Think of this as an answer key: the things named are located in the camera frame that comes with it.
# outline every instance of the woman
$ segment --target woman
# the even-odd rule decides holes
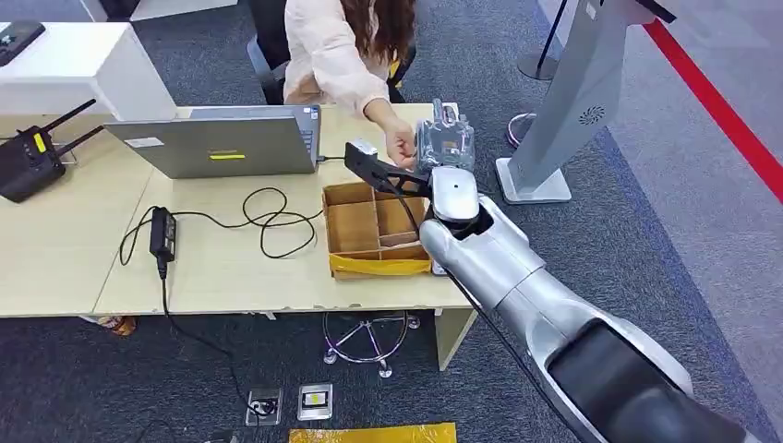
[[[288,0],[285,31],[291,62],[286,103],[336,102],[386,133],[397,165],[414,166],[410,125],[389,101],[389,65],[404,57],[413,37],[415,0]]]

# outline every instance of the speaker grille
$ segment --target speaker grille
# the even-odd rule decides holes
[[[607,110],[603,106],[590,106],[579,116],[579,123],[585,126],[594,125],[600,122],[606,114]]]

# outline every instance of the robotic arm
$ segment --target robotic arm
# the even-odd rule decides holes
[[[525,345],[548,403],[581,441],[758,442],[696,402],[688,372],[657,342],[549,274],[469,171],[409,173],[351,143],[345,165],[379,191],[430,198],[422,245]]]

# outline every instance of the long brown hair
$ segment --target long brown hair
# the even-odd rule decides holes
[[[372,0],[340,0],[345,18],[356,36],[356,48],[365,57],[386,61],[401,60],[414,36],[416,0],[375,0],[378,32],[372,39],[370,3]]]

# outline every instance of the clear plastic bag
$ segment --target clear plastic bag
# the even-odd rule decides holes
[[[456,443],[454,423],[376,429],[292,429],[288,443]]]
[[[476,162],[474,130],[467,118],[459,118],[451,106],[440,99],[432,101],[433,121],[423,120],[416,127],[417,173],[428,173],[436,166],[455,166],[473,172]]]

